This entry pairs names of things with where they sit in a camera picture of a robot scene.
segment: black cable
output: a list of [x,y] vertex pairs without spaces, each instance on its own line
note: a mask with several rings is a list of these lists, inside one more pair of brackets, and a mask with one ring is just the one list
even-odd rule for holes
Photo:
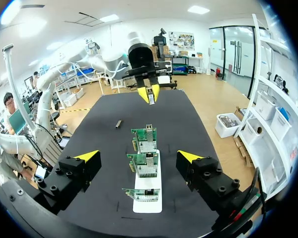
[[265,203],[265,198],[263,196],[264,192],[263,192],[263,187],[262,187],[262,181],[260,180],[260,173],[258,174],[258,184],[259,184],[259,191],[260,191],[260,199],[262,200],[262,213],[263,213],[263,219],[261,224],[264,224],[264,220],[266,218],[266,203]]
[[40,125],[40,124],[38,124],[38,123],[36,123],[36,124],[37,124],[39,127],[45,129],[45,130],[50,134],[50,136],[53,138],[54,142],[59,146],[59,148],[62,149],[61,146],[60,146],[60,144],[57,142],[57,140],[54,138],[54,136],[52,136],[52,134],[47,130],[47,128],[45,128],[44,126],[42,126],[42,125]]
[[253,180],[252,180],[252,184],[250,185],[250,188],[249,188],[246,196],[244,197],[244,199],[240,203],[239,207],[235,210],[235,212],[229,217],[229,219],[231,221],[233,221],[233,219],[238,215],[238,213],[243,209],[243,207],[246,205],[247,201],[249,200],[250,195],[252,194],[252,192],[254,190],[256,180],[258,179],[258,175],[259,175],[259,168],[257,167],[255,169],[255,174],[254,174],[254,177],[253,177]]
[[42,154],[42,151],[41,151],[40,147],[28,135],[24,135],[24,136],[31,143],[31,145],[36,150],[36,152],[41,156],[41,159],[43,159],[43,154]]

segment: white tray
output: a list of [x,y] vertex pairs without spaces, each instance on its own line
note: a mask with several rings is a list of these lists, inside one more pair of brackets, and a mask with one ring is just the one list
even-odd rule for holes
[[160,213],[162,212],[162,185],[160,151],[158,154],[158,173],[155,178],[140,178],[136,173],[135,189],[160,189],[157,202],[137,202],[134,200],[133,211],[135,213]]

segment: yellow warning tape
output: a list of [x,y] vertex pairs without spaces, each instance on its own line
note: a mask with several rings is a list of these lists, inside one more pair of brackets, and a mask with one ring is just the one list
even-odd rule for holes
[[85,109],[76,109],[72,111],[61,111],[61,113],[72,113],[72,112],[79,112],[79,111],[89,111],[91,108],[85,108]]

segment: ceiling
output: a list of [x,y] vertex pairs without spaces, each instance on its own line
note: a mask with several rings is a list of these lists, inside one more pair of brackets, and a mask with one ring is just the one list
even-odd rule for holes
[[[22,0],[22,5],[43,4],[43,8],[23,8],[17,17],[6,28],[0,25],[0,76],[5,72],[2,48],[13,43],[12,67],[15,77],[31,69],[28,65],[34,60],[42,60],[53,51],[46,47],[53,42],[67,43],[81,34],[110,23],[102,23],[94,27],[67,23],[82,19],[79,12],[95,18],[111,14],[119,16],[118,21],[139,18],[180,18],[203,23],[220,20],[249,18],[256,13],[258,18],[265,19],[257,0]],[[208,8],[210,12],[198,15],[187,12],[193,5]],[[47,21],[43,30],[36,36],[20,38],[19,26],[33,17]]]

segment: glass door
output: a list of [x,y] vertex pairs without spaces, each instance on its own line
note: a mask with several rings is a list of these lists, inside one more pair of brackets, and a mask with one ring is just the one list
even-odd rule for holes
[[254,70],[254,37],[252,27],[225,27],[224,80],[248,96]]
[[223,74],[224,66],[224,36],[223,28],[210,29],[210,69],[215,74],[217,69]]

